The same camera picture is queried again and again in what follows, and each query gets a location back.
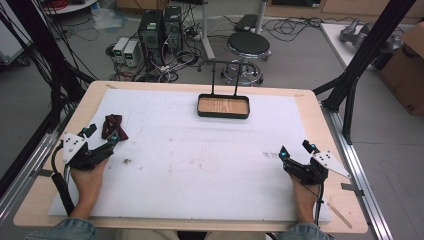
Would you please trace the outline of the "clear plastic bag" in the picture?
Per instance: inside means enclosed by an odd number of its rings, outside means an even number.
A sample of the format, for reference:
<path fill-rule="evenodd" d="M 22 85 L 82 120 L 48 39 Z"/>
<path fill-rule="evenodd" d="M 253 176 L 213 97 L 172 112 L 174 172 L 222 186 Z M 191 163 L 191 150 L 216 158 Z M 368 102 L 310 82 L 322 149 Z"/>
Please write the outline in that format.
<path fill-rule="evenodd" d="M 91 13 L 96 30 L 123 28 L 127 23 L 127 19 L 113 9 L 92 8 Z"/>

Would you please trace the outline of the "person's right hand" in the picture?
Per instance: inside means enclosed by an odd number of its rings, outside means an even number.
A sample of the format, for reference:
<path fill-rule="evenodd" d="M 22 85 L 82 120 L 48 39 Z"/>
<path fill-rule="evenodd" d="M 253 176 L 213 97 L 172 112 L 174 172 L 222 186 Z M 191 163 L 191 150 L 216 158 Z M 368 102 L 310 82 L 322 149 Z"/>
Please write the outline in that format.
<path fill-rule="evenodd" d="M 296 213 L 312 213 L 318 199 L 318 185 L 303 185 L 299 179 L 291 176 Z"/>

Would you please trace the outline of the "grey desk leg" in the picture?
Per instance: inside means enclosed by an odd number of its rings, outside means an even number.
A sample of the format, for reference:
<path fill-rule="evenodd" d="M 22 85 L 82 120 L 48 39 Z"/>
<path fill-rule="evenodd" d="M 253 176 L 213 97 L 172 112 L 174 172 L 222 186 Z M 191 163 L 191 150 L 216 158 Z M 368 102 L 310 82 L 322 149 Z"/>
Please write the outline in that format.
<path fill-rule="evenodd" d="M 204 51 L 208 60 L 214 60 L 215 54 L 208 38 L 208 0 L 201 0 L 202 2 L 202 31 L 201 41 Z"/>
<path fill-rule="evenodd" d="M 268 3 L 268 0 L 260 0 L 260 2 L 259 2 L 258 11 L 257 11 L 257 21 L 256 21 L 256 26 L 255 26 L 255 33 L 256 34 L 261 33 L 267 3 Z"/>

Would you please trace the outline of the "person's left hand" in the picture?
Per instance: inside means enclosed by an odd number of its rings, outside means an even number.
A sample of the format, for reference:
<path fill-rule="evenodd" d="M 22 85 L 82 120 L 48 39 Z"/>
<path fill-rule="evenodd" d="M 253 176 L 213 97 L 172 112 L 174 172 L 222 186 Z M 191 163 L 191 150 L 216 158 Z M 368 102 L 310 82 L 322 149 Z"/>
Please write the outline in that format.
<path fill-rule="evenodd" d="M 80 203 L 95 203 L 100 194 L 103 172 L 108 159 L 103 160 L 92 170 L 71 170 L 72 179 L 79 193 Z"/>

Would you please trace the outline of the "black computer tower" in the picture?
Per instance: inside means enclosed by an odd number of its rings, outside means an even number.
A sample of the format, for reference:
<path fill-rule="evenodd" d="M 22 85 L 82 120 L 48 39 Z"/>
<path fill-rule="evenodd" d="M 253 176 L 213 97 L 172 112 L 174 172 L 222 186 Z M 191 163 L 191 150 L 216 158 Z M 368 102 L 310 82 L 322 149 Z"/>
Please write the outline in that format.
<path fill-rule="evenodd" d="M 182 9 L 180 6 L 168 6 L 164 11 L 165 43 L 164 51 L 179 52 L 182 44 Z"/>
<path fill-rule="evenodd" d="M 145 10 L 138 27 L 144 59 L 149 58 L 163 64 L 162 46 L 164 43 L 163 11 L 157 9 Z"/>

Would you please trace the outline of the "black metal frame strut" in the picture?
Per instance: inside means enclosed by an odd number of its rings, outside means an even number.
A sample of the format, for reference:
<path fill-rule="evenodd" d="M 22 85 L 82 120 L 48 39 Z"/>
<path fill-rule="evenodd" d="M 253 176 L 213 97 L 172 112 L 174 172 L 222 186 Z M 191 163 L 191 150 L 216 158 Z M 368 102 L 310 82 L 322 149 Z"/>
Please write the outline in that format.
<path fill-rule="evenodd" d="M 313 90 L 315 95 L 331 90 L 330 95 L 322 101 L 323 107 L 330 112 L 338 112 L 341 103 L 346 101 L 342 122 L 342 136 L 349 145 L 352 144 L 351 126 L 357 83 L 368 65 L 376 57 L 383 43 L 393 33 L 416 1 L 389 0 L 369 35 L 365 38 L 345 70 L 337 78 Z"/>
<path fill-rule="evenodd" d="M 17 33 L 19 27 L 2 10 L 0 3 L 0 21 L 15 37 L 24 52 L 35 64 L 40 76 L 50 87 L 51 110 L 31 136 L 23 150 L 0 179 L 0 198 L 11 188 L 18 174 L 28 162 L 30 154 L 46 133 L 51 133 L 60 125 L 60 114 L 63 109 L 79 103 L 86 90 L 82 83 L 91 84 L 95 81 L 86 73 L 73 66 L 65 58 L 56 43 L 52 31 L 59 32 L 62 28 L 51 27 L 45 20 L 39 0 L 6 0 L 6 4 L 15 14 L 22 27 L 32 40 L 29 47 Z"/>

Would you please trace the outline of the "white table mat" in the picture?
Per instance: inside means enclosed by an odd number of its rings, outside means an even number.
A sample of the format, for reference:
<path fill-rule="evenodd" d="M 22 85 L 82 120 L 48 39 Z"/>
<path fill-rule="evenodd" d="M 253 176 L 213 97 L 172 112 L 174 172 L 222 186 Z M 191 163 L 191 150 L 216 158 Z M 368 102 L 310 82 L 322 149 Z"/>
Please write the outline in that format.
<path fill-rule="evenodd" d="M 292 221 L 292 183 L 278 156 L 306 164 L 294 98 L 250 95 L 247 119 L 201 117 L 195 92 L 108 90 L 92 121 L 119 114 L 127 140 L 104 172 L 96 217 Z"/>

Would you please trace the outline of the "black round stool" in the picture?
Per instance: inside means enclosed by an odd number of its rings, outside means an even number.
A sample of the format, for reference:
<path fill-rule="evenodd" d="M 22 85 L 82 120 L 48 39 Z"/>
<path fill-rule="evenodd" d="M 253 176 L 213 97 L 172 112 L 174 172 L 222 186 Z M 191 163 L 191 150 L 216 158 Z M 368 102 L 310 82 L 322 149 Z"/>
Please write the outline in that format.
<path fill-rule="evenodd" d="M 238 56 L 221 71 L 227 85 L 252 86 L 264 81 L 263 73 L 252 59 L 267 59 L 270 43 L 266 38 L 252 32 L 236 32 L 228 38 L 227 48 Z"/>

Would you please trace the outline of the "black flat case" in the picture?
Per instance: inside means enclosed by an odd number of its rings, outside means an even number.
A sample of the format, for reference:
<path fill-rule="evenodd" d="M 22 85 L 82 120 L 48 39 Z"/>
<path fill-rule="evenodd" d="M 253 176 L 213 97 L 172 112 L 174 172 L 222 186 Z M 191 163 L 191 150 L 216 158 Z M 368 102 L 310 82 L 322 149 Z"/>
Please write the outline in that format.
<path fill-rule="evenodd" d="M 234 26 L 236 32 L 250 31 L 256 27 L 257 16 L 255 14 L 244 15 Z"/>

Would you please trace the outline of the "aluminium rail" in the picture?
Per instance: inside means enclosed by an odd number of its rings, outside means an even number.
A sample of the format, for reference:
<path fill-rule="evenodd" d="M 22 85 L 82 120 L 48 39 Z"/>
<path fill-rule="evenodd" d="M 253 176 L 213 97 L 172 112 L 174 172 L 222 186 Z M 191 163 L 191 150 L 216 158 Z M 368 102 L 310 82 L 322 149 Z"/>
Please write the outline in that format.
<path fill-rule="evenodd" d="M 342 133 L 343 119 L 338 112 L 331 112 L 321 106 L 334 142 L 343 164 L 351 174 L 355 195 L 359 200 L 367 225 L 372 229 L 376 240 L 394 240 L 389 226 L 373 193 L 359 156 L 352 144 L 349 144 Z"/>
<path fill-rule="evenodd" d="M 0 226 L 9 218 L 39 172 L 45 173 L 42 166 L 52 153 L 73 111 L 62 112 L 57 125 L 51 124 L 52 115 L 52 112 L 47 114 L 6 173 L 0 178 Z"/>

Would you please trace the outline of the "thin wooden stick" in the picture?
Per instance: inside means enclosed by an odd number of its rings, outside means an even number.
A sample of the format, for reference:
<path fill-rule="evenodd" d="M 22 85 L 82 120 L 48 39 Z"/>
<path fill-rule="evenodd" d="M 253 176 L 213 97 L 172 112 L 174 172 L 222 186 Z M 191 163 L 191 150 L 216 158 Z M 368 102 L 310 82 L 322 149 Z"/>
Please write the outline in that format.
<path fill-rule="evenodd" d="M 341 214 L 340 211 L 337 210 L 332 204 L 327 203 L 327 206 L 331 209 L 331 211 L 349 228 L 352 229 L 352 224 Z"/>

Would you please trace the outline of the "dark red cloth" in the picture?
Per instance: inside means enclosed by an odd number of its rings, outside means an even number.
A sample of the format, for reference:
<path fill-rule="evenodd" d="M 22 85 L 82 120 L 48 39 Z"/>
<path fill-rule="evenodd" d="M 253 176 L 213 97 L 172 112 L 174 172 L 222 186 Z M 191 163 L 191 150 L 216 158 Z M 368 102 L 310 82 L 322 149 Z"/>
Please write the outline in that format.
<path fill-rule="evenodd" d="M 103 123 L 101 137 L 103 139 L 107 139 L 109 136 L 112 135 L 113 132 L 115 132 L 119 140 L 127 140 L 128 135 L 122 129 L 121 123 L 122 123 L 121 115 L 115 115 L 115 114 L 107 115 Z"/>

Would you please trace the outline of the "left denim sleeve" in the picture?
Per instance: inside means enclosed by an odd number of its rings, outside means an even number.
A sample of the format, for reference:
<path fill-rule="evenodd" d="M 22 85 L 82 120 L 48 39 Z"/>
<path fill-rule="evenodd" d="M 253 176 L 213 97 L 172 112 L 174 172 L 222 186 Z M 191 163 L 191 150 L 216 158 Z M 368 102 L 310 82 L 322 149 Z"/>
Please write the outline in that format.
<path fill-rule="evenodd" d="M 96 228 L 88 220 L 67 218 L 52 228 L 27 234 L 25 240 L 96 240 Z"/>

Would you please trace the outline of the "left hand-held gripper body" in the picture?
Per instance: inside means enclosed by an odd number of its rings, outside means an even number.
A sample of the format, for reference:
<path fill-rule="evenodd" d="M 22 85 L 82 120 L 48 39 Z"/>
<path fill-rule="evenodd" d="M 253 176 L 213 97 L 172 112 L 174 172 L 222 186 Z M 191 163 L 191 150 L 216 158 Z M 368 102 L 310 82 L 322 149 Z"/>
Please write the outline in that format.
<path fill-rule="evenodd" d="M 90 150 L 88 138 L 82 138 L 70 132 L 63 136 L 63 162 L 78 170 L 92 170 L 103 160 L 114 154 L 114 149 Z"/>

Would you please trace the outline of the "brown cardboard box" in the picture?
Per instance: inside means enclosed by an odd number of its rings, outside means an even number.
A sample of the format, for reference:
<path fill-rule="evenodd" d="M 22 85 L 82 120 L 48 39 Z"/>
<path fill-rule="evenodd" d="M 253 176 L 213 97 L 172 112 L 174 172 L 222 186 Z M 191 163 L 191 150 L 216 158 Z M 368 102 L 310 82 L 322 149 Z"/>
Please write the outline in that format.
<path fill-rule="evenodd" d="M 406 111 L 424 116 L 424 22 L 401 37 L 402 46 L 379 76 Z"/>

